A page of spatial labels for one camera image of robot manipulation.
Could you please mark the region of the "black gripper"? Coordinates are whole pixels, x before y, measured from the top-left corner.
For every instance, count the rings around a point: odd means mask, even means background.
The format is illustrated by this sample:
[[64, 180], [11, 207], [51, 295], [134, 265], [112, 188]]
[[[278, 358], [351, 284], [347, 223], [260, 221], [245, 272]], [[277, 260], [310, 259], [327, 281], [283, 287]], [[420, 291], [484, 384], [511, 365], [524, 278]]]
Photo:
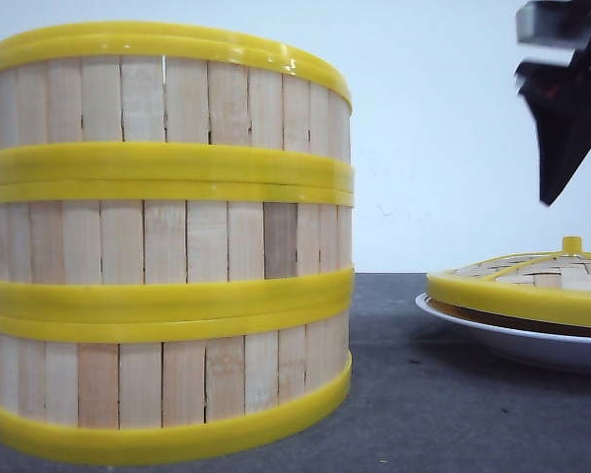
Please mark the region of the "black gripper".
[[[591, 62], [591, 1], [529, 1], [515, 23], [519, 43], [573, 50]], [[550, 206], [591, 150], [591, 71], [524, 61], [515, 75], [536, 121], [539, 198]]]

